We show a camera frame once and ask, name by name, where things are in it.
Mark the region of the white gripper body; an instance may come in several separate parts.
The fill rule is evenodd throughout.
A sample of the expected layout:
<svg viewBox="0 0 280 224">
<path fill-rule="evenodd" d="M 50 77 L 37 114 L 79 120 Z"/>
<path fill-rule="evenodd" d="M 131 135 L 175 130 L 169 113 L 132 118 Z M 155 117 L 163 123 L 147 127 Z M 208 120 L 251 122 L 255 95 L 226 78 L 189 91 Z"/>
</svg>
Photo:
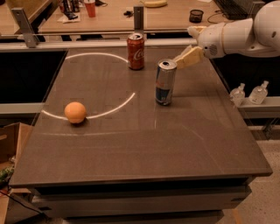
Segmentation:
<svg viewBox="0 0 280 224">
<path fill-rule="evenodd" d="M 198 46 L 202 48 L 205 57 L 215 59 L 225 56 L 222 43 L 224 26 L 224 23 L 212 24 L 199 34 Z"/>
</svg>

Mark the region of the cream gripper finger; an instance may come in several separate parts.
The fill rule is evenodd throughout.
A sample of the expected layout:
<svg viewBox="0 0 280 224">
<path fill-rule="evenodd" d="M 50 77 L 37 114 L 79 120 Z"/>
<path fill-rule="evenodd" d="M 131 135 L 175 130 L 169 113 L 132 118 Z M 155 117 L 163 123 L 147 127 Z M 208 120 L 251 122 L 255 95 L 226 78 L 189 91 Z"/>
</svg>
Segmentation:
<svg viewBox="0 0 280 224">
<path fill-rule="evenodd" d="M 205 29 L 205 26 L 189 26 L 187 32 L 191 37 L 196 39 Z"/>
<path fill-rule="evenodd" d="M 189 45 L 180 55 L 173 60 L 177 64 L 177 69 L 192 66 L 201 62 L 204 58 L 204 53 L 201 47 Z"/>
</svg>

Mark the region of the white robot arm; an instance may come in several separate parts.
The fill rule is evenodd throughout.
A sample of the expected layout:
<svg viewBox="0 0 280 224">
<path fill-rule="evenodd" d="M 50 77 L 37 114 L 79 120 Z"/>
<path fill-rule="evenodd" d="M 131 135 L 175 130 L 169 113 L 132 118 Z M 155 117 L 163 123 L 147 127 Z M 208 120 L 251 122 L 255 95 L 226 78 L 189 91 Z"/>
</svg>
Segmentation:
<svg viewBox="0 0 280 224">
<path fill-rule="evenodd" d="M 188 46 L 174 58 L 177 69 L 209 59 L 240 54 L 254 58 L 280 55 L 280 1 L 265 4 L 254 18 L 206 26 L 190 26 L 197 45 Z"/>
</svg>

